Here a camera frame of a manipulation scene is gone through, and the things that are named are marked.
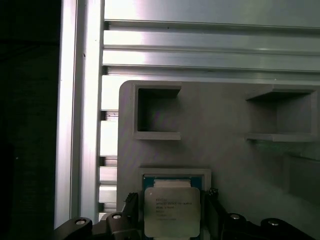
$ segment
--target screw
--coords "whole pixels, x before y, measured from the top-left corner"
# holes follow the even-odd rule
[[[239,220],[239,219],[240,219],[240,216],[237,215],[237,214],[231,214],[230,217],[231,217],[232,219],[234,219],[234,220]]]
[[[77,220],[75,222],[75,224],[77,224],[77,225],[82,225],[82,224],[85,224],[85,223],[86,223],[86,220],[84,220],[84,219],[79,219],[79,220]]]
[[[279,223],[276,220],[269,220],[268,224],[272,225],[272,226],[278,226]]]
[[[116,214],[116,215],[113,215],[112,217],[113,217],[114,219],[120,219],[120,218],[121,218],[121,215]]]

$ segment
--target metal frame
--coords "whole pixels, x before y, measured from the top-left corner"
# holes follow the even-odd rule
[[[79,213],[84,16],[84,1],[62,1],[54,228]]]
[[[103,0],[87,0],[80,215],[98,222]]]

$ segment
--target bolt head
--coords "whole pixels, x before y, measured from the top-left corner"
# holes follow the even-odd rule
[[[268,224],[272,225],[272,226],[278,226],[279,223],[276,220],[269,220]]]
[[[240,219],[240,216],[237,215],[237,214],[231,214],[230,217],[231,217],[233,220],[239,220],[239,219]]]
[[[75,222],[75,224],[77,224],[77,225],[82,225],[82,224],[85,224],[86,223],[86,220],[84,220],[84,219],[78,219],[76,222]]]

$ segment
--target black mechanical arm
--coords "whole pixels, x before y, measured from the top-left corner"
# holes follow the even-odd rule
[[[139,222],[139,195],[130,193],[122,212],[103,217],[97,224],[89,218],[76,217],[54,230],[52,240],[140,240],[143,222]],[[256,225],[238,213],[228,213],[218,201],[215,188],[202,192],[204,221],[213,240],[313,240],[304,232],[277,218],[267,218]]]

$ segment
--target dark background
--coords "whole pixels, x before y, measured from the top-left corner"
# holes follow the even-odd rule
[[[54,228],[60,21],[60,0],[0,0],[0,239]]]

